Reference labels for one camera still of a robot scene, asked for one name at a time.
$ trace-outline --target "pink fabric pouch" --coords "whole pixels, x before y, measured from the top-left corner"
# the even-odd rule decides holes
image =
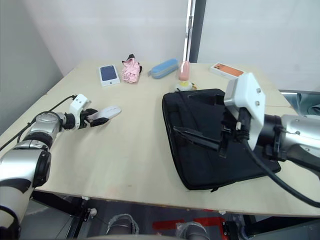
[[[126,61],[122,61],[124,68],[122,69],[123,81],[133,84],[138,82],[139,75],[142,71],[142,66],[136,60],[133,54],[130,54]]]

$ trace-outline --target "pink cloth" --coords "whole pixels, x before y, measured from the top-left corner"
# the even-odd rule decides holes
[[[122,69],[122,79],[133,84],[138,81],[140,66],[135,58],[129,58],[127,61],[123,62],[124,68]]]

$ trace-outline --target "white wall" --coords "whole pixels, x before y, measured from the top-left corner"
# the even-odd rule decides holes
[[[320,91],[319,0],[207,0],[198,63],[250,64],[279,89]]]
[[[182,59],[187,0],[24,0],[61,72],[87,59]]]
[[[21,0],[0,0],[0,135],[61,78]]]

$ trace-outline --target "pink bottle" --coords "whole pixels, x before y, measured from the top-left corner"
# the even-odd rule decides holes
[[[181,63],[180,71],[179,71],[179,80],[180,81],[188,81],[188,79],[189,79],[189,67],[190,67],[189,61],[183,61]]]

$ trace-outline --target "wooden table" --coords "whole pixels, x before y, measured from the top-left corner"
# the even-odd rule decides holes
[[[320,209],[291,196],[268,177],[236,182],[209,190],[188,190],[182,184],[168,143],[161,100],[177,83],[176,73],[162,79],[147,76],[156,63],[142,62],[138,84],[101,87],[98,67],[114,64],[87,61],[58,82],[31,106],[0,137],[0,145],[16,134],[37,113],[63,98],[82,93],[100,110],[118,105],[122,113],[108,125],[65,131],[51,148],[50,177],[38,189],[51,193],[161,206],[210,209],[234,213],[273,216],[319,216]],[[121,73],[122,64],[116,65]],[[228,80],[209,72],[209,64],[191,64],[190,80],[199,89],[226,90]],[[253,72],[266,94],[266,113],[296,114],[276,87],[257,69],[234,67]],[[67,112],[66,102],[56,112]],[[309,171],[291,162],[280,163],[277,173],[288,184],[320,201],[320,181]]]

